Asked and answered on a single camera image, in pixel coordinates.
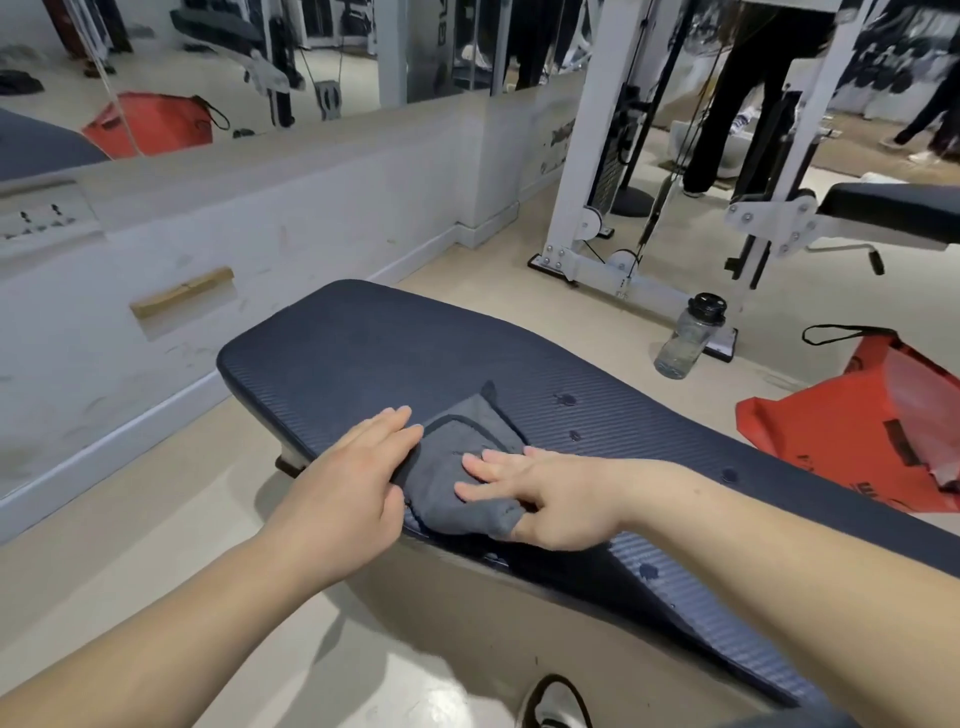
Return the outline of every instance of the person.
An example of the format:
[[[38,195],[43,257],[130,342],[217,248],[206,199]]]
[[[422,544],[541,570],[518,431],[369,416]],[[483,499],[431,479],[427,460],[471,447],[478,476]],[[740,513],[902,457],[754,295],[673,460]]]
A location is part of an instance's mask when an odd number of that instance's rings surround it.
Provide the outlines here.
[[[301,604],[396,541],[404,499],[390,477],[423,433],[408,426],[410,415],[386,409],[352,428],[294,481],[255,536],[0,698],[0,725],[192,725]],[[466,472],[487,483],[451,484],[463,500],[536,506],[511,539],[578,549],[634,530],[863,728],[956,725],[960,580],[667,462],[538,449],[463,457]],[[590,726],[583,698],[560,676],[540,682],[520,721]]]
[[[833,31],[835,15],[758,3],[732,3],[718,35],[732,37],[732,49],[717,80],[707,118],[684,170],[683,192],[703,197],[717,179],[731,125],[743,102],[763,85],[763,104],[746,159],[756,166],[743,183],[747,194],[763,192],[777,161],[779,138],[789,131],[793,113],[777,114],[787,72],[794,59],[820,54]],[[772,139],[759,149],[773,124]]]
[[[944,115],[943,121],[926,145],[926,149],[907,157],[915,164],[938,161],[949,151],[954,139],[960,137],[960,61],[953,63],[916,118],[895,136],[881,140],[880,144],[887,149],[902,149],[910,139],[930,126],[941,114]]]

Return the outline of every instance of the wall mirror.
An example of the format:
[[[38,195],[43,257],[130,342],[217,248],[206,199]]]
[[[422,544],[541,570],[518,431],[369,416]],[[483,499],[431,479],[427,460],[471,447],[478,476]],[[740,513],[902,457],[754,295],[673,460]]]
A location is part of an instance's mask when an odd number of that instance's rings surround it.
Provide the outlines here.
[[[7,0],[0,180],[582,68],[600,0]]]

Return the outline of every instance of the orange bag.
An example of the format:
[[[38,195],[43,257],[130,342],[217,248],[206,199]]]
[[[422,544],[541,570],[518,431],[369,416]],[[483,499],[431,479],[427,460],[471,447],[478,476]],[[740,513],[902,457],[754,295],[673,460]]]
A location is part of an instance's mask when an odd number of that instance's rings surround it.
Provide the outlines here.
[[[812,328],[852,333],[812,342]],[[902,511],[960,511],[960,379],[889,328],[817,326],[822,346],[862,336],[844,374],[736,406],[758,449]]]
[[[187,98],[124,91],[117,94],[117,100],[123,118],[116,105],[110,102],[81,130],[111,159],[136,157],[127,132],[128,125],[136,146],[148,157],[210,144],[213,141],[211,125],[223,130],[230,128],[229,120],[200,96]],[[220,115],[224,126],[213,121],[211,111]]]

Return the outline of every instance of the baseboard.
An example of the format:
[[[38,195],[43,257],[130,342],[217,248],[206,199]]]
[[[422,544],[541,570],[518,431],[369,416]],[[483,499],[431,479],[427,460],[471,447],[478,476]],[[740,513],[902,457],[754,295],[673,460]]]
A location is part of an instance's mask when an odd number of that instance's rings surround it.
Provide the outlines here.
[[[466,248],[476,248],[514,222],[519,213],[520,203],[513,203],[509,207],[504,207],[476,228],[457,223],[459,229],[457,242]]]
[[[367,280],[384,285],[403,280],[460,238],[460,227],[454,225],[368,276]],[[50,516],[228,396],[229,390],[220,373],[210,372],[36,480],[0,498],[0,545]]]
[[[460,226],[454,225],[436,237],[418,245],[400,260],[395,260],[390,265],[381,268],[372,276],[367,276],[367,280],[371,280],[374,283],[381,283],[382,285],[399,283],[407,276],[416,273],[451,245],[460,242],[460,238]]]
[[[527,186],[520,189],[520,201],[525,203],[531,197],[536,195],[541,190],[546,189],[551,184],[560,181],[560,177],[564,173],[564,166],[561,164],[556,169],[551,169],[544,175],[540,175],[536,180],[530,182]]]

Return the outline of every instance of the water bottle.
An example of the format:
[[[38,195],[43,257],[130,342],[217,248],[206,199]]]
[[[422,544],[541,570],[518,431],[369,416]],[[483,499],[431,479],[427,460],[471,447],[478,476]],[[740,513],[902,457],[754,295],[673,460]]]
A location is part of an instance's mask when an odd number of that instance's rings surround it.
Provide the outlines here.
[[[698,293],[690,299],[673,335],[657,354],[657,371],[671,379],[687,376],[710,336],[724,325],[726,310],[727,302],[712,293]]]

